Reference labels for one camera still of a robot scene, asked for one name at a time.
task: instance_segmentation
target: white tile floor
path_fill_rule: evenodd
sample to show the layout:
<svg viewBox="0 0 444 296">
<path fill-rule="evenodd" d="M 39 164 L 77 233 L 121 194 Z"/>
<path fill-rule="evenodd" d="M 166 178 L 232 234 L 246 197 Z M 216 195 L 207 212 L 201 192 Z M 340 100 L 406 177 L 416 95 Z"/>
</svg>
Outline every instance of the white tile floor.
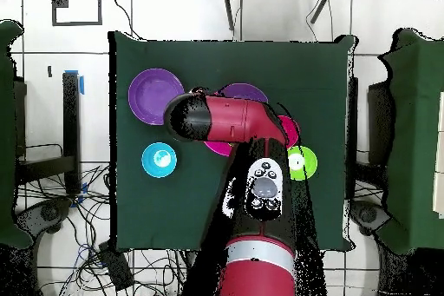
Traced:
<svg viewBox="0 0 444 296">
<path fill-rule="evenodd" d="M 126 9 L 134 31 L 146 39 L 232 39 L 228 30 L 224 0 L 117 0 Z M 232 1 L 235 17 L 239 0 Z M 306 17 L 317 0 L 244 0 L 243 40 L 314 41 Z M 58 20 L 94 20 L 95 0 L 69 0 L 69 8 L 57 9 Z M 358 149 L 368 150 L 366 91 L 370 84 L 387 78 L 387 70 L 376 58 L 390 48 L 392 35 L 400 27 L 414 27 L 432 38 L 444 36 L 444 0 L 330 0 L 313 25 L 317 40 L 328 42 L 344 34 L 358 37 L 355 76 L 359 78 Z M 239 36 L 239 15 L 235 39 Z M 81 95 L 82 170 L 105 167 L 109 161 L 108 139 L 108 37 L 109 30 L 130 32 L 125 13 L 114 0 L 102 0 L 102 26 L 53 27 L 51 0 L 0 0 L 0 19 L 13 19 L 24 25 L 24 35 L 10 50 L 19 76 L 28 83 L 26 104 L 27 145 L 62 143 L 62 72 L 77 69 L 85 79 Z M 52 77 L 48 77 L 48 66 Z M 44 158 L 58 153 L 57 148 L 36 148 L 29 158 Z M 366 154 L 358 154 L 365 161 Z M 49 187 L 52 181 L 43 181 Z M 101 179 L 95 191 L 106 193 Z M 29 206 L 36 198 L 28 197 Z M 20 199 L 17 209 L 23 209 Z M 85 201 L 85 208 L 91 203 Z M 69 218 L 77 227 L 77 238 L 85 242 L 85 229 L 79 212 L 72 208 Z M 100 207 L 98 216 L 107 218 L 109 208 Z M 109 236 L 109 221 L 94 221 L 98 242 Z M 378 278 L 375 242 L 363 237 L 356 225 L 349 224 L 349 237 L 356 248 L 344 253 L 327 252 L 323 259 L 329 296 L 374 296 Z M 40 246 L 38 266 L 42 285 L 64 281 L 72 273 L 78 254 L 74 229 L 68 221 L 55 235 L 46 234 Z M 135 251 L 130 254 L 139 281 L 162 282 L 166 264 L 163 251 Z M 155 262 L 149 270 L 140 271 Z M 173 282 L 165 289 L 174 293 Z M 47 296 L 56 296 L 61 284 L 43 288 Z M 104 296 L 101 292 L 73 293 L 73 296 Z M 149 296 L 153 289 L 142 287 L 135 296 Z"/>
</svg>

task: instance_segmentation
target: blue bowl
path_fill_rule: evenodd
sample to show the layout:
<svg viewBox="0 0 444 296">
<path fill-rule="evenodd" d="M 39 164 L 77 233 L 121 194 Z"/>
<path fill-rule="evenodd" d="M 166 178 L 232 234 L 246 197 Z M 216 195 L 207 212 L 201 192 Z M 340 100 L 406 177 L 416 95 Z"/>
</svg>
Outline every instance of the blue bowl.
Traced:
<svg viewBox="0 0 444 296">
<path fill-rule="evenodd" d="M 152 177 L 165 177 L 176 168 L 176 152 L 168 144 L 157 142 L 145 148 L 142 167 Z"/>
</svg>

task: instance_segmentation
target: black cable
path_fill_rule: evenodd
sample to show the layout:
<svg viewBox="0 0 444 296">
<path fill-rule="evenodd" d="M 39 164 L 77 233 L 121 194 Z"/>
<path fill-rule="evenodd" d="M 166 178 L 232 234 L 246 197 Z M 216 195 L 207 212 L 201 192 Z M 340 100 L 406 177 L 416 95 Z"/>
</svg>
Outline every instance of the black cable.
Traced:
<svg viewBox="0 0 444 296">
<path fill-rule="evenodd" d="M 99 207 L 98 207 L 98 209 L 101 207 L 101 205 L 102 204 L 105 204 L 105 203 L 103 203 L 103 202 L 101 202 L 101 203 L 95 203 L 93 206 L 92 206 L 92 208 L 94 208 L 96 205 L 99 205 Z M 84 209 L 85 211 L 87 211 L 87 212 L 89 212 L 83 205 L 79 205 L 78 207 L 81 207 L 82 209 Z M 104 217 L 99 217 L 98 215 L 96 215 L 96 213 L 89 213 L 89 214 L 91 214 L 91 216 L 93 217 L 93 218 L 96 218 L 97 220 L 111 220 L 111 217 L 107 217 L 107 218 L 104 218 Z"/>
<path fill-rule="evenodd" d="M 150 266 L 153 266 L 153 264 L 148 260 L 148 258 L 145 256 L 145 254 L 143 253 L 143 250 L 140 250 L 140 253 L 142 254 L 142 256 L 143 256 L 143 258 L 145 258 L 145 260 L 147 261 L 147 263 L 150 265 Z"/>
<path fill-rule="evenodd" d="M 319 1 L 320 0 L 317 0 L 317 2 L 316 2 L 316 4 L 315 4 L 315 6 L 313 7 L 313 9 L 311 9 L 311 11 L 308 13 L 308 15 L 305 17 L 305 22 L 307 23 L 307 25 L 309 26 L 309 28 L 310 28 L 310 30 L 311 30 L 311 33 L 313 33 L 313 36 L 315 37 L 315 41 L 317 42 L 317 37 L 316 37 L 316 34 L 315 34 L 315 32 L 313 31 L 313 29 L 311 28 L 311 26 L 309 25 L 309 21 L 308 21 L 308 18 L 309 18 L 309 16 L 311 15 L 311 13 L 315 10 L 315 8 L 317 7 L 317 4 L 319 3 Z"/>
<path fill-rule="evenodd" d="M 53 198 L 53 197 L 49 196 L 48 194 L 46 194 L 46 193 L 43 191 L 43 187 L 42 187 L 42 184 L 40 183 L 40 180 L 37 180 L 37 185 L 38 185 L 38 187 L 40 188 L 40 190 L 42 191 L 42 194 L 43 194 L 46 198 L 49 198 L 49 199 L 52 199 L 52 198 Z"/>
<path fill-rule="evenodd" d="M 182 260 L 183 260 L 184 263 L 185 263 L 186 269 L 190 269 L 191 266 L 190 266 L 190 264 L 188 263 L 188 260 L 187 260 L 186 256 L 184 255 L 184 253 L 183 253 L 182 251 L 180 251 L 179 253 L 180 253 L 180 257 L 182 258 Z"/>
<path fill-rule="evenodd" d="M 75 242 L 77 243 L 77 245 L 78 245 L 79 247 L 81 247 L 82 244 L 81 244 L 81 243 L 79 242 L 79 240 L 77 239 L 77 227 L 75 227 L 74 222 L 73 222 L 69 217 L 67 217 L 66 219 L 69 221 L 69 223 L 71 224 L 71 226 L 74 228 L 74 238 L 75 238 Z"/>
<path fill-rule="evenodd" d="M 147 289 L 149 289 L 149 290 L 152 290 L 152 291 L 154 291 L 155 292 L 155 295 L 154 296 L 156 296 L 157 295 L 157 293 L 161 293 L 161 296 L 167 296 L 165 293 L 163 293 L 159 288 L 157 288 L 157 287 L 155 287 L 155 286 L 158 286 L 158 284 L 144 284 L 144 283 L 141 283 L 141 282 L 139 282 L 139 281 L 135 281 L 135 284 L 137 284 L 138 286 L 137 286 L 137 288 L 134 290 L 134 296 L 135 296 L 135 294 L 137 293 L 137 291 L 141 288 L 141 287 L 145 287 L 145 288 L 147 288 Z"/>
<path fill-rule="evenodd" d="M 125 15 L 127 16 L 128 19 L 128 23 L 129 23 L 129 29 L 131 29 L 133 31 L 133 33 L 141 40 L 146 41 L 145 38 L 142 38 L 141 36 L 139 36 L 133 29 L 133 26 L 131 25 L 131 19 L 129 18 L 129 14 L 127 13 L 127 11 L 125 9 L 123 9 L 123 7 L 121 7 L 118 3 L 117 0 L 114 0 L 114 3 L 116 4 L 117 7 L 121 8 L 123 10 L 123 12 L 125 13 Z"/>
<path fill-rule="evenodd" d="M 83 215 L 82 211 L 80 209 L 78 209 L 80 216 L 83 218 L 83 220 L 85 221 L 85 234 L 86 234 L 86 240 L 87 240 L 87 244 L 89 247 L 91 247 L 91 250 L 93 250 L 95 253 L 97 253 L 97 251 L 94 249 L 94 245 L 95 245 L 95 240 L 97 237 L 96 231 L 95 231 L 95 227 L 94 225 L 88 221 L 88 219 Z M 88 243 L 88 226 L 89 225 L 89 231 L 91 233 L 91 245 L 89 245 Z"/>
<path fill-rule="evenodd" d="M 49 146 L 57 146 L 60 149 L 60 155 L 63 156 L 63 149 L 60 144 L 50 143 L 50 144 L 38 144 L 35 146 L 26 146 L 25 148 L 37 148 L 37 147 L 49 147 Z"/>
<path fill-rule="evenodd" d="M 104 174 L 103 175 L 103 182 L 105 183 L 105 186 L 108 188 L 108 190 L 110 189 L 109 187 L 109 174 Z"/>
<path fill-rule="evenodd" d="M 178 281 L 177 281 L 177 296 L 180 296 L 180 282 L 181 282 L 181 278 L 180 278 L 180 273 L 182 271 L 180 271 L 179 268 L 179 256 L 177 254 L 177 251 L 174 250 L 174 258 L 176 259 L 176 268 L 177 268 L 177 276 L 178 276 Z"/>
<path fill-rule="evenodd" d="M 135 274 L 134 274 L 134 276 L 136 275 L 136 274 L 139 274 L 139 273 L 141 273 L 141 272 L 143 272 L 143 271 L 146 271 L 147 269 L 149 269 L 150 267 L 153 267 L 153 264 L 154 263 L 157 263 L 157 262 L 159 262 L 159 261 L 161 261 L 161 260 L 165 260 L 167 257 L 164 257 L 164 258 L 160 258 L 160 259 L 158 259 L 158 260 L 155 260 L 154 262 L 149 262 L 148 260 L 148 263 L 150 263 L 150 265 L 149 266 L 146 266 L 145 268 L 142 268 L 140 271 L 138 271 L 138 272 L 136 272 Z"/>
<path fill-rule="evenodd" d="M 379 192 L 370 193 L 370 194 L 355 195 L 354 198 L 362 198 L 364 196 L 374 195 L 377 199 L 381 200 L 381 198 L 379 196 L 377 196 L 377 194 L 382 194 L 382 193 L 383 193 L 383 190 L 381 190 Z"/>
<path fill-rule="evenodd" d="M 101 286 L 101 291 L 103 292 L 103 295 L 108 296 L 107 293 L 105 292 L 105 289 L 103 288 L 103 284 L 101 283 L 101 279 L 99 279 L 99 276 L 97 276 L 96 273 L 93 273 L 93 275 L 95 276 L 95 279 L 99 282 L 99 284 Z"/>
<path fill-rule="evenodd" d="M 234 16 L 234 24 L 232 26 L 232 41 L 234 40 L 234 30 L 236 29 L 236 22 L 238 20 L 239 10 L 240 10 L 240 6 L 239 6 L 238 10 L 236 11 L 236 15 Z"/>
<path fill-rule="evenodd" d="M 331 15 L 330 0 L 327 0 L 327 2 L 329 3 L 329 12 L 330 12 L 331 41 L 334 42 L 334 41 L 335 41 L 335 38 L 334 38 L 334 36 L 333 36 L 333 16 Z"/>
<path fill-rule="evenodd" d="M 40 288 L 39 288 L 39 291 L 41 291 L 45 286 L 48 286 L 48 285 L 55 285 L 55 284 L 64 284 L 65 282 L 66 282 L 66 280 L 64 280 L 64 281 L 48 282 L 48 283 L 46 283 L 46 284 L 44 284 L 44 285 L 41 285 Z"/>
</svg>

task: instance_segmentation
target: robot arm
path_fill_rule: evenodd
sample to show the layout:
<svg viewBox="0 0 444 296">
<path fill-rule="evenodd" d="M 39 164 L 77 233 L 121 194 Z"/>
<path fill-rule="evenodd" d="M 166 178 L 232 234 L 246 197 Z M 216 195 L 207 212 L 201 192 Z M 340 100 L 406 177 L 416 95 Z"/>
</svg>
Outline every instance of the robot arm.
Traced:
<svg viewBox="0 0 444 296">
<path fill-rule="evenodd" d="M 174 98 L 164 120 L 177 139 L 238 143 L 195 266 L 202 256 L 211 263 L 206 269 L 214 271 L 219 261 L 210 252 L 225 249 L 219 296 L 295 296 L 296 235 L 287 137 L 271 107 L 191 93 Z"/>
</svg>

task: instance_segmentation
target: blue tape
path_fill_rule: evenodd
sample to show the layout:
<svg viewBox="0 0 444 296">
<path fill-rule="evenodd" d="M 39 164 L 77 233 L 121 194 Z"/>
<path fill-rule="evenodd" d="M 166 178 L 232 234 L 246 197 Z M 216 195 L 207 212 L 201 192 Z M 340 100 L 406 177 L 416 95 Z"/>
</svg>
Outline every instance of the blue tape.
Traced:
<svg viewBox="0 0 444 296">
<path fill-rule="evenodd" d="M 77 202 L 82 203 L 84 200 L 83 195 L 79 195 L 77 197 Z M 75 203 L 71 204 L 71 208 L 77 208 L 77 205 Z"/>
<path fill-rule="evenodd" d="M 83 95 L 85 94 L 85 89 L 83 87 L 83 76 L 81 76 L 80 80 L 79 80 L 79 91 L 81 94 L 83 94 Z"/>
</svg>

